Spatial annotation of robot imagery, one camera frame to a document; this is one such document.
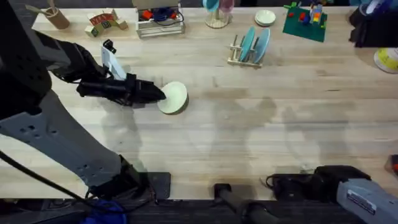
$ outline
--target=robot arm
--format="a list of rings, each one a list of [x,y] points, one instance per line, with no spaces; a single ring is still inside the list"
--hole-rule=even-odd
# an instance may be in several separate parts
[[[277,200],[338,203],[368,224],[398,223],[398,198],[351,166],[320,166],[314,174],[274,174]]]
[[[115,80],[87,50],[39,32],[24,30],[8,1],[0,1],[0,133],[20,140],[80,177],[99,198],[143,188],[139,173],[102,146],[63,107],[51,90],[47,70],[77,82],[81,96],[100,96],[123,105],[149,103],[164,94],[152,82],[128,74]]]

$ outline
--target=white container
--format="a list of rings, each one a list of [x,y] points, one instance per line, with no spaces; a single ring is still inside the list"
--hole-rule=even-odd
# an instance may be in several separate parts
[[[136,32],[139,38],[141,39],[145,37],[156,37],[161,35],[183,34],[185,32],[185,27],[181,16],[179,16],[178,19],[167,19],[166,21],[161,22],[161,24],[173,23],[171,26],[159,25],[153,19],[149,21],[139,21],[142,12],[147,9],[171,7],[178,9],[178,11],[182,14],[183,12],[181,5],[178,2],[179,0],[132,0],[132,3],[136,7],[137,11]]]
[[[381,70],[398,73],[398,48],[381,48],[374,54],[373,59]]]

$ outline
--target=lego board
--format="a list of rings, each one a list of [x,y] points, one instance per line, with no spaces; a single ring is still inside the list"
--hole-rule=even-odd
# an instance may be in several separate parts
[[[321,25],[323,25],[327,20],[328,15],[325,13],[322,14],[320,24],[313,23],[305,26],[302,24],[302,22],[299,22],[299,17],[302,12],[304,12],[306,15],[310,14],[309,10],[299,7],[293,7],[289,9],[286,14],[284,33],[323,42],[325,40],[327,23],[325,28],[321,28]],[[293,13],[293,17],[288,17],[289,13]]]

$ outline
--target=cup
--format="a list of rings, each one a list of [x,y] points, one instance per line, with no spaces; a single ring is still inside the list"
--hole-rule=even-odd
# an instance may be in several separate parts
[[[55,13],[53,13],[52,8],[48,8],[45,10],[48,13],[51,13],[51,16],[45,15],[45,17],[57,28],[57,29],[66,29],[69,26],[69,20],[62,14],[59,8],[55,8]]]

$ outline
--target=blue plate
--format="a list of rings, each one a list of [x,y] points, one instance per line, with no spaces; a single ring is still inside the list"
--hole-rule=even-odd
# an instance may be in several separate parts
[[[209,12],[216,11],[219,5],[219,0],[203,0],[203,7],[205,7]]]
[[[270,35],[271,30],[269,28],[266,28],[261,32],[256,48],[254,49],[254,63],[259,63],[262,56],[266,53]]]
[[[250,27],[249,31],[247,32],[246,36],[243,39],[242,54],[239,61],[242,62],[246,58],[246,55],[249,53],[253,40],[254,40],[254,27]]]

